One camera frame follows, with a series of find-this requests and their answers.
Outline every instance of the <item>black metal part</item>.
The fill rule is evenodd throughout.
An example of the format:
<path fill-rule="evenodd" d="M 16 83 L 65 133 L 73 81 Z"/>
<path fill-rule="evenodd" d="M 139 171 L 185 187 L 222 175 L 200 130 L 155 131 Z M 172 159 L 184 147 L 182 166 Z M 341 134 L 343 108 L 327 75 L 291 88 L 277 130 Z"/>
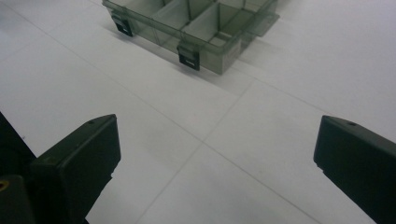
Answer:
<path fill-rule="evenodd" d="M 117 15 L 112 15 L 111 19 L 116 23 L 117 29 L 128 35 L 128 36 L 133 36 L 131 27 L 129 26 L 129 22 L 127 20 L 124 20 L 122 17 L 117 16 Z"/>
<path fill-rule="evenodd" d="M 359 124 L 324 116 L 314 161 L 377 223 L 396 223 L 396 144 Z"/>
<path fill-rule="evenodd" d="M 197 71 L 200 70 L 200 56 L 199 52 L 193 47 L 179 44 L 177 46 L 178 60 L 180 63 L 187 65 Z"/>
<path fill-rule="evenodd" d="M 88 224 L 85 216 L 120 161 L 115 115 L 86 122 L 35 159 L 0 113 L 0 143 L 1 224 Z M 18 215 L 31 222 L 10 220 Z"/>

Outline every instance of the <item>green transparent container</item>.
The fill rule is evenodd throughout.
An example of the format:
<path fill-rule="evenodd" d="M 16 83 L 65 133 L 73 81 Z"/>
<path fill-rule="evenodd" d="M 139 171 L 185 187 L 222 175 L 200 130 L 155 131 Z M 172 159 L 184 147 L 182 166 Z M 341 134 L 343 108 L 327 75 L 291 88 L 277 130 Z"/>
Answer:
<path fill-rule="evenodd" d="M 119 31 L 222 74 L 276 22 L 277 0 L 104 0 Z"/>

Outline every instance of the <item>translucent plastic organizer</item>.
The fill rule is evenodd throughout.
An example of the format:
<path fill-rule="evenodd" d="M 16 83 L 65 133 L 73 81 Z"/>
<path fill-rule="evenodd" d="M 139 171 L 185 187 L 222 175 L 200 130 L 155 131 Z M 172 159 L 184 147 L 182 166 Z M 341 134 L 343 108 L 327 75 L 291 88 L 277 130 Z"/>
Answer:
<path fill-rule="evenodd" d="M 178 54 L 181 63 L 222 74 L 255 36 L 276 22 L 277 0 L 104 0 L 119 31 Z"/>

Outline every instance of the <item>white surface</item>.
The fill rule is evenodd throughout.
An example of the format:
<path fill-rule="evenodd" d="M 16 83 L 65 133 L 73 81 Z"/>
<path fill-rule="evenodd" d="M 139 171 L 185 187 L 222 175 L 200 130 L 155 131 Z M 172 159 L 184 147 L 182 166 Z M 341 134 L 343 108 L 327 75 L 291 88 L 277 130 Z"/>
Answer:
<path fill-rule="evenodd" d="M 396 142 L 395 11 L 279 0 L 219 77 L 119 34 L 98 0 L 0 0 L 0 110 L 36 155 L 117 114 L 122 161 L 94 224 L 374 223 L 312 158 L 323 114 Z"/>

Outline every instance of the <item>white tile floor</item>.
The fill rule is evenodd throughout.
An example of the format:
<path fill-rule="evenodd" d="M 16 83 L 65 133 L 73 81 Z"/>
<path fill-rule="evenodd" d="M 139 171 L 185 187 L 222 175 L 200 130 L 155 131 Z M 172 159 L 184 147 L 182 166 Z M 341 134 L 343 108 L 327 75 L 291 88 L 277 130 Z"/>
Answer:
<path fill-rule="evenodd" d="M 0 110 L 36 155 L 118 116 L 108 223 L 374 223 L 313 162 L 320 117 L 396 142 L 396 2 L 279 0 L 223 76 L 119 34 L 100 0 L 0 0 Z"/>

